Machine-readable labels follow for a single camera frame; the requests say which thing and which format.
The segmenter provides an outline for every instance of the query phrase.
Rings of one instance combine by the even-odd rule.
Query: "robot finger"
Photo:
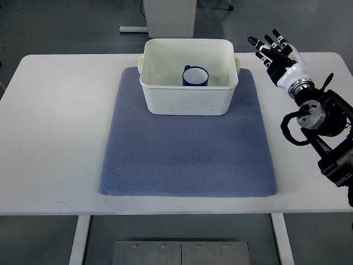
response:
[[[257,58],[259,58],[264,63],[266,68],[268,68],[270,66],[270,64],[272,63],[271,60],[267,59],[264,55],[262,55],[258,51],[255,53],[255,55],[256,55]]]
[[[280,43],[282,49],[288,45],[287,40],[276,30],[274,29],[272,33],[276,36],[278,42]]]
[[[283,53],[279,52],[278,50],[272,48],[268,44],[264,44],[262,41],[254,38],[254,37],[249,37],[248,41],[263,55],[265,55],[267,58],[271,59],[272,61],[277,62],[278,64],[282,65],[283,67],[290,67],[292,66],[295,62],[288,58],[288,56],[284,55]]]
[[[265,35],[265,40],[271,45],[272,48],[274,48],[278,51],[281,51],[281,48],[278,46],[278,44],[275,43],[273,41],[273,39],[270,36],[268,36],[267,34]]]

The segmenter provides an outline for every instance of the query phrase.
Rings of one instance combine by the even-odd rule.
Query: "robotic arm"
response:
[[[299,110],[287,114],[281,124],[284,137],[294,145],[311,144],[321,160],[318,166],[321,173],[337,187],[348,186],[348,201],[353,207],[353,107],[332,90],[325,92],[333,78],[328,76],[321,89],[306,74],[306,64],[294,46],[277,31],[274,42],[265,35],[268,44],[249,37],[248,41],[260,52],[256,56],[262,60],[273,83],[288,92]],[[291,119],[296,118],[305,141],[294,139],[288,128]],[[335,137],[350,127],[346,139],[332,149],[320,136]]]

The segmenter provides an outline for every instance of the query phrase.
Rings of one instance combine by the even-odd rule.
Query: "gray textured mat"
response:
[[[103,195],[267,197],[277,192],[252,74],[241,69],[222,116],[154,115],[136,67],[122,73],[106,147]]]

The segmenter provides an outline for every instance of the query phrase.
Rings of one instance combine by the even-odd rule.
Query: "blue mug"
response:
[[[183,72],[183,86],[207,86],[209,77],[206,69],[186,65]]]

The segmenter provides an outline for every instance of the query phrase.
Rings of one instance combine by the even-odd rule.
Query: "plastic bin handle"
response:
[[[137,69],[138,69],[138,73],[139,73],[139,74],[141,74],[141,72],[142,72],[143,59],[145,59],[144,56],[140,56],[140,57],[138,58]]]
[[[235,56],[234,56],[234,60],[236,62],[236,70],[237,70],[237,75],[238,75],[240,72],[240,60],[238,57],[235,57]]]

